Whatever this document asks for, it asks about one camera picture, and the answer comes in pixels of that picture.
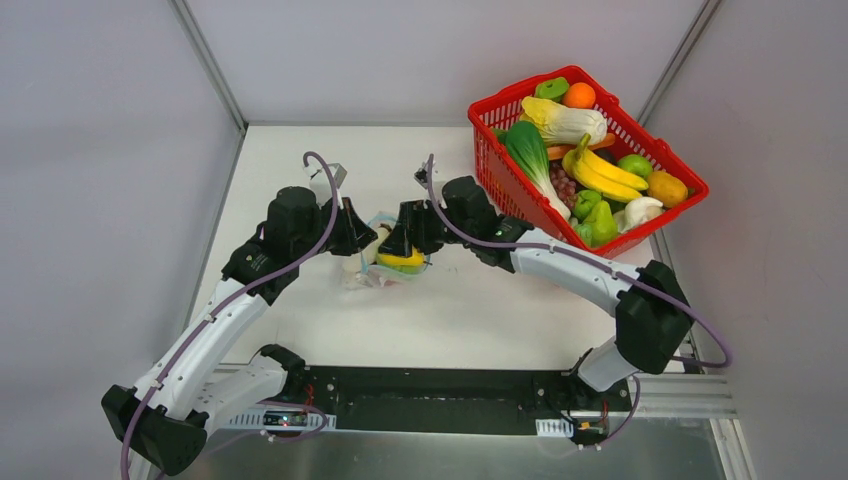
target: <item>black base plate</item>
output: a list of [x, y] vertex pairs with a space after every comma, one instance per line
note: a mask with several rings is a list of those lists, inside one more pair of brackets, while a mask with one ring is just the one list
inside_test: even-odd
[[600, 412], [604, 400], [613, 412], [631, 407], [625, 381], [577, 398], [569, 388], [574, 377], [560, 370], [307, 368], [304, 385], [312, 386], [314, 405], [336, 415], [338, 429], [535, 435], [535, 420], [560, 418], [559, 410]]

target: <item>lemon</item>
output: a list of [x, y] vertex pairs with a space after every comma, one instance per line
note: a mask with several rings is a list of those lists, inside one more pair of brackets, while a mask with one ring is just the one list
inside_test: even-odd
[[689, 196], [689, 190], [678, 178], [666, 172], [648, 175], [648, 196], [663, 202], [665, 208], [680, 205]]

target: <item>bok choy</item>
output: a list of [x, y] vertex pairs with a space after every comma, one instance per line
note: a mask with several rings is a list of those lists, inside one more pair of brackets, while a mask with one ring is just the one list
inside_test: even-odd
[[539, 193], [548, 199], [551, 207], [559, 212], [562, 218], [568, 220], [571, 211], [557, 197], [556, 189], [551, 184], [548, 150], [536, 127], [530, 122], [515, 122], [506, 132], [503, 143], [509, 156], [536, 186]]

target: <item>orange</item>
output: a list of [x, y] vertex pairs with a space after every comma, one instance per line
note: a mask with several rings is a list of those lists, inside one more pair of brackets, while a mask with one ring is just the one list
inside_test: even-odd
[[592, 108], [595, 106], [595, 90], [583, 82], [575, 83], [565, 91], [562, 104], [571, 108]]

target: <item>green apple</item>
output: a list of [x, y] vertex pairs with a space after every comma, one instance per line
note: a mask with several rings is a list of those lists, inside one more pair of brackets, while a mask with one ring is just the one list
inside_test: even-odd
[[653, 165], [647, 158], [635, 153], [622, 157], [618, 161], [618, 168], [642, 178], [646, 178], [654, 171]]

